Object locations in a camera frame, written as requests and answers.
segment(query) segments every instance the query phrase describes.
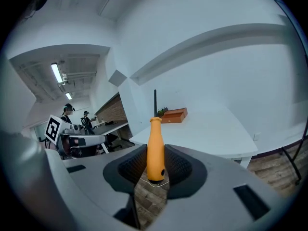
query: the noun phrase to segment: table leg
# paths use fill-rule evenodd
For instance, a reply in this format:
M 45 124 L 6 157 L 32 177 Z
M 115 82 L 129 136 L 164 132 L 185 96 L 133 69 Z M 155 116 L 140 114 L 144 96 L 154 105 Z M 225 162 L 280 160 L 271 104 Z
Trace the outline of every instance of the table leg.
M 120 135 L 120 132 L 119 132 L 119 129 L 116 130 L 116 134 L 117 134 L 117 136 L 119 137 L 119 140 L 122 140 L 121 135 Z
M 248 167 L 248 164 L 251 160 L 251 156 L 248 156 L 248 157 L 242 157 L 242 160 L 241 160 L 241 163 L 240 165 L 244 168 L 247 168 Z
M 102 145 L 104 151 L 105 151 L 106 153 L 109 153 L 109 151 L 107 150 L 107 147 L 105 146 L 105 144 L 103 143 L 103 144 L 101 144 L 101 145 Z

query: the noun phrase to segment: desk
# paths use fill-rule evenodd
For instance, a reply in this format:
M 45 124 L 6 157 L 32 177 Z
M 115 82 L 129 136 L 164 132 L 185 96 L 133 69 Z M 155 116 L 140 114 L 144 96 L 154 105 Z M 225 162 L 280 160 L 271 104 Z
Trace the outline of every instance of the desk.
M 147 144 L 151 127 L 130 139 L 135 144 Z M 247 168 L 257 147 L 246 129 L 227 108 L 188 113 L 182 123 L 161 124 L 165 144 L 187 147 L 224 158 L 241 158 Z
M 116 134 L 117 136 L 119 137 L 119 139 L 121 140 L 121 136 L 120 136 L 120 133 L 117 131 L 119 128 L 122 128 L 124 126 L 128 125 L 128 122 L 127 121 L 115 121 L 114 124 L 111 124 L 111 125 L 101 125 L 100 127 L 98 128 L 95 128 L 93 130 L 93 132 L 96 134 L 96 135 L 107 135 L 109 133 L 112 133 L 114 131 L 116 131 Z M 102 147 L 104 149 L 104 151 L 106 153 L 109 153 L 109 151 L 107 150 L 107 147 L 105 146 L 105 144 L 102 144 Z

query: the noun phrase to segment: brick wall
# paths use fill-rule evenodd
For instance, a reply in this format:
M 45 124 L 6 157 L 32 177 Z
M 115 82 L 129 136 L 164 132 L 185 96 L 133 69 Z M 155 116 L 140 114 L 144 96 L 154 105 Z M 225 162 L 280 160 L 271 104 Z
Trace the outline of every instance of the brick wall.
M 120 121 L 127 120 L 120 94 L 110 100 L 101 110 L 96 114 L 99 121 Z M 129 126 L 119 129 L 120 135 L 123 139 L 130 139 L 132 137 Z

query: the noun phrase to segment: black shirt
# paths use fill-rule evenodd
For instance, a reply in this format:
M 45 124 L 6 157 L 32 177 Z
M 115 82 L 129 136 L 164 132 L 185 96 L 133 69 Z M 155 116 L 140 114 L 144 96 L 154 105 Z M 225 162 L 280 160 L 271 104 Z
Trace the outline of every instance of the black shirt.
M 61 119 L 62 119 L 63 121 L 66 121 L 66 122 L 72 124 L 71 120 L 70 120 L 70 119 L 68 118 L 68 116 L 66 116 L 66 115 L 61 116 Z
M 85 117 L 85 120 L 87 121 L 87 124 L 88 124 L 89 128 L 93 128 L 92 124 L 90 122 L 90 119 L 88 117 Z

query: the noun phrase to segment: wall outlet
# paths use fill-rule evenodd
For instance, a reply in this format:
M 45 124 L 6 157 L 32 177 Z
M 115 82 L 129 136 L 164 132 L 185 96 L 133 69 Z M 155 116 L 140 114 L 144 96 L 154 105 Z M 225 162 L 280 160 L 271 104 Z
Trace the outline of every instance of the wall outlet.
M 254 141 L 258 141 L 260 139 L 261 133 L 255 133 Z

